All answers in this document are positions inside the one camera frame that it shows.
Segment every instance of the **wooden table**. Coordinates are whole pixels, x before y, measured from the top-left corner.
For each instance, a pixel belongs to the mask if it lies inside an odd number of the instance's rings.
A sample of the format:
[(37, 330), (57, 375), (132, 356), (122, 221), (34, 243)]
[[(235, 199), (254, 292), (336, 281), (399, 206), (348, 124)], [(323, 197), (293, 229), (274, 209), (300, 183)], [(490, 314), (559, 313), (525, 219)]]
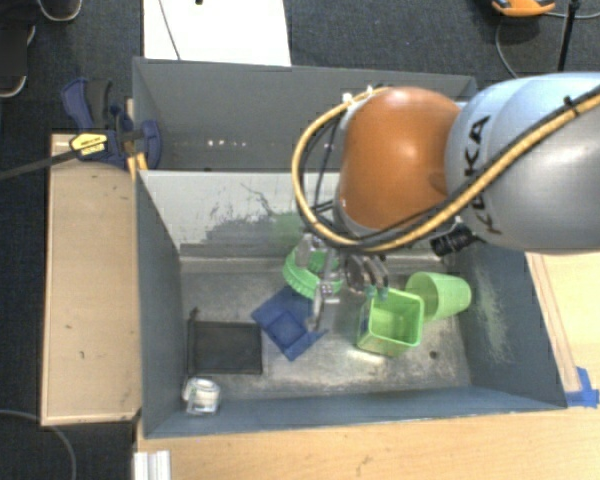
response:
[[(53, 151), (66, 139), (54, 136)], [(44, 424), (130, 420), (140, 407), (130, 196), (122, 171), (77, 161), (52, 169)], [(600, 389), (600, 253), (529, 260), (557, 355), (569, 363), (570, 350)], [(573, 381), (572, 369), (563, 379)], [(600, 480), (600, 407), (150, 441), (138, 432), (137, 449), (170, 450), (173, 480)]]

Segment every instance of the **black floor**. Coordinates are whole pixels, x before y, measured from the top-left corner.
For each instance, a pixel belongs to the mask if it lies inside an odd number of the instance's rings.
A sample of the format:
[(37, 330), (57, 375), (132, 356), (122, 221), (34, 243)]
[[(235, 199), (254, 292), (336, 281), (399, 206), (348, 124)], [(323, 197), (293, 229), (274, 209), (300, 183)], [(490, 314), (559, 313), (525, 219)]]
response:
[[(600, 9), (581, 0), (580, 12)], [(509, 75), (494, 44), (500, 19), (476, 0), (284, 0), (296, 65), (473, 75), (481, 87)], [(558, 0), (564, 11), (567, 0)], [(504, 23), (502, 48), (520, 74), (554, 71), (563, 22)], [(71, 127), (59, 91), (77, 76), (110, 78), (131, 95), (130, 58), (141, 54), (141, 0), (85, 0), (70, 26), (41, 24), (29, 84), (5, 104), (0, 169), (48, 154), (49, 135)], [(600, 70), (600, 18), (576, 22), (567, 70)], [(44, 301), (46, 175), (0, 184), (0, 408), (38, 413)], [(129, 424), (66, 429), (79, 479), (126, 479)], [(69, 478), (62, 445), (33, 424), (0, 418), (0, 479)]]

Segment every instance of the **bin floor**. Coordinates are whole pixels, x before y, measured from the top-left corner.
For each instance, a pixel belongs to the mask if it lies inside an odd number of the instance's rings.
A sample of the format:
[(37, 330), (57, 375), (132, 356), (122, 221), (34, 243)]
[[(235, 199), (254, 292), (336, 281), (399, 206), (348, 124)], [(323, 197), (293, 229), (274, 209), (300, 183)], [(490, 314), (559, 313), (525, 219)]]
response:
[[(181, 257), (183, 326), (192, 308), (199, 321), (253, 322), (251, 313), (285, 286), (280, 259)], [(441, 271), (433, 263), (419, 266)], [(406, 277), (391, 279), (404, 287)], [(355, 346), (363, 298), (342, 290), (325, 308), (328, 332), (290, 362), (263, 333), (262, 375), (215, 375), (226, 399), (263, 399), (468, 386), (469, 369), (457, 317), (425, 324), (418, 347), (397, 358)]]

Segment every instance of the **white paper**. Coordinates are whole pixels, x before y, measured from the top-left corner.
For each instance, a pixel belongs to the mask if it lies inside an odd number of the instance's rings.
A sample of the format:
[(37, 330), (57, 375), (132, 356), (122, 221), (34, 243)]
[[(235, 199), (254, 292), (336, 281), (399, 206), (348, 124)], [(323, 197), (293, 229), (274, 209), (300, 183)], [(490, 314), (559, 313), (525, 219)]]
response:
[[(290, 66), (282, 0), (162, 0), (182, 60)], [(144, 0), (144, 55), (177, 59), (158, 0)]]

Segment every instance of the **gray bin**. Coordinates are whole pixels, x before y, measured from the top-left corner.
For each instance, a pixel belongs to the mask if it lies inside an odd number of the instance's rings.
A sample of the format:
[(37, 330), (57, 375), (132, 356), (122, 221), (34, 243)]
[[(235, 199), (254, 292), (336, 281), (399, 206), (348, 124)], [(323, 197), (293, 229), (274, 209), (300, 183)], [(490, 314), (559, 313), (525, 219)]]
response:
[[(289, 362), (263, 336), (263, 374), (214, 377), (218, 413), (186, 414), (190, 310), (198, 307), (200, 320), (251, 322), (284, 286), (284, 258), (301, 233), (287, 167), (293, 143), (342, 92), (378, 83), (456, 100), (475, 92), (461, 76), (135, 59), (135, 118), (156, 118), (165, 141), (160, 170), (136, 182), (146, 437), (566, 407), (524, 255), (475, 244), (443, 262), (422, 244), (388, 258), (392, 285), (419, 270), (450, 272), (469, 282), (474, 300), (427, 324), (420, 346), (399, 358), (357, 349), (362, 301), (345, 293), (325, 309), (329, 332), (301, 357)], [(336, 181), (327, 174), (326, 196)]]

